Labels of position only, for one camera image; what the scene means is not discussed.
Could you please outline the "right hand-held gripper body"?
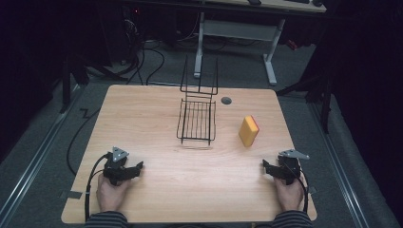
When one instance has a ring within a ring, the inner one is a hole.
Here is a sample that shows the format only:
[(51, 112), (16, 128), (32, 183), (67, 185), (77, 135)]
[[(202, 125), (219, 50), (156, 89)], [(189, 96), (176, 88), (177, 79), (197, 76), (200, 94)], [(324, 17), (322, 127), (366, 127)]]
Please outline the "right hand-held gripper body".
[(287, 185), (294, 182), (294, 179), (300, 177), (299, 160), (309, 160), (310, 156), (303, 154), (296, 149), (289, 149), (278, 153), (278, 164), (283, 173), (282, 179)]

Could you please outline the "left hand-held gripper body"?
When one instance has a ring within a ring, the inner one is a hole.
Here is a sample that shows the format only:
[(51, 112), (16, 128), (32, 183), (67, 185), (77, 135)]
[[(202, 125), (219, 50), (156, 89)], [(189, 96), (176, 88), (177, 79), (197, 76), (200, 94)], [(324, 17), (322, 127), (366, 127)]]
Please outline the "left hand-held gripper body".
[(113, 146), (112, 151), (106, 154), (107, 161), (103, 175), (109, 179), (112, 185), (118, 186), (121, 181), (127, 179), (125, 163), (127, 162), (128, 155), (128, 152), (117, 146)]

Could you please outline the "person's left hand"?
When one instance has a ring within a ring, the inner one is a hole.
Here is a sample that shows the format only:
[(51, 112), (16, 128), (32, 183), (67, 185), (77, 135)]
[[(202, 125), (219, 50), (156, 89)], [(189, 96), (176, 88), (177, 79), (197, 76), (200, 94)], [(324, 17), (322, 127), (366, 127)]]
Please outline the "person's left hand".
[(130, 180), (113, 185), (103, 174), (98, 177), (97, 201), (101, 212), (118, 211), (122, 206)]

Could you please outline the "person's right hand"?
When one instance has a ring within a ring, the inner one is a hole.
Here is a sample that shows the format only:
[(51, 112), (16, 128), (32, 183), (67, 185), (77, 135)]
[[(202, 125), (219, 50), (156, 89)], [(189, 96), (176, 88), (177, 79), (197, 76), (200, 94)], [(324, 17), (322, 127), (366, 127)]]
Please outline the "person's right hand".
[(278, 202), (283, 212), (300, 209), (304, 191), (298, 180), (286, 184), (283, 180), (274, 178), (277, 188)]

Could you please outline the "yellow sponge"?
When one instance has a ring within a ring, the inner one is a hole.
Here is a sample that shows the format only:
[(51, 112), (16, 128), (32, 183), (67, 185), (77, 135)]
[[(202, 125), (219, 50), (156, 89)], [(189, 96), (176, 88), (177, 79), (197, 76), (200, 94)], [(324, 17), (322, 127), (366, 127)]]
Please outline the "yellow sponge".
[(259, 134), (259, 126), (252, 115), (246, 116), (240, 126), (239, 136), (245, 147), (253, 144)]

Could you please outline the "black stand leg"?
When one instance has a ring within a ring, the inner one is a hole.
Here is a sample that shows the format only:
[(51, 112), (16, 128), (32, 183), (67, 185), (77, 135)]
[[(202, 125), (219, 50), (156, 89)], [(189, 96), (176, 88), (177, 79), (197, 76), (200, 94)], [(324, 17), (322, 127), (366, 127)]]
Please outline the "black stand leg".
[(284, 96), (292, 91), (306, 90), (305, 100), (307, 103), (321, 102), (321, 111), (319, 122), (322, 130), (329, 133), (328, 122), (329, 113), (331, 111), (331, 95), (332, 95), (332, 76), (314, 76), (309, 79), (301, 80), (298, 83), (287, 86), (276, 92), (278, 96)]
[(74, 78), (75, 82), (79, 86), (86, 86), (89, 82), (89, 78), (86, 73), (86, 67), (83, 59), (78, 55), (68, 55), (63, 62), (63, 74), (62, 74), (62, 102), (63, 106), (60, 110), (61, 113), (65, 113), (70, 105), (71, 101), (71, 78)]

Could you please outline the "white-legged background desk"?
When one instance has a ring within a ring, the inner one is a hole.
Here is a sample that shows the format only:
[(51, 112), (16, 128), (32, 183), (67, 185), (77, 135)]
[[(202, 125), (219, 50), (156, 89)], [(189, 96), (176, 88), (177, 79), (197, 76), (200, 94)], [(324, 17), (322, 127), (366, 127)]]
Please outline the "white-legged background desk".
[[(240, 10), (274, 10), (276, 12), (325, 13), (326, 7), (321, 0), (200, 0), (203, 7), (220, 4), (222, 7), (233, 6)], [(202, 76), (203, 40), (205, 36), (237, 38), (244, 40), (270, 42), (271, 46), (262, 55), (267, 78), (271, 86), (277, 84), (277, 78), (272, 65), (272, 58), (278, 45), (285, 24), (285, 17), (276, 19), (273, 23), (243, 22), (238, 19), (206, 19), (204, 12), (199, 14), (198, 46), (195, 57), (194, 77)]]

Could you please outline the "metal floor rail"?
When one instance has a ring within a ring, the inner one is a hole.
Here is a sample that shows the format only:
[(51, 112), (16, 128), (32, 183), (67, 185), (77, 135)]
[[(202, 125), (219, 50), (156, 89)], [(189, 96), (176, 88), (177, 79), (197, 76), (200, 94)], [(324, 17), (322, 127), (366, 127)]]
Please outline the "metal floor rail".
[(364, 215), (360, 203), (358, 202), (355, 190), (348, 180), (346, 172), (336, 153), (336, 148), (332, 142), (332, 139), (330, 135), (325, 132), (321, 125), (320, 114), (317, 106), (315, 104), (307, 104), (307, 106), (309, 107), (309, 110), (315, 119), (316, 126), (320, 132), (321, 138), (325, 143), (326, 151), (332, 165), (336, 181), (351, 214), (351, 217), (354, 221), (355, 228), (369, 228), (369, 223), (366, 219), (366, 216)]
[(7, 223), (13, 217), (13, 214), (20, 205), (25, 194), (28, 192), (37, 173), (39, 172), (45, 159), (47, 158), (49, 150), (54, 142), (54, 139), (60, 132), (60, 129), (69, 111), (71, 110), (71, 107), (75, 104), (76, 100), (82, 95), (84, 89), (85, 87), (83, 85), (76, 85), (72, 89), (72, 98), (70, 104), (68, 104), (66, 107), (63, 107), (62, 108), (63, 112), (57, 115), (57, 118), (52, 123), (52, 126), (48, 130), (45, 138), (42, 140), (34, 156), (30, 160), (28, 167), (24, 170), (24, 173), (18, 179), (18, 182), (14, 186), (7, 201), (0, 209), (0, 227), (6, 227)]

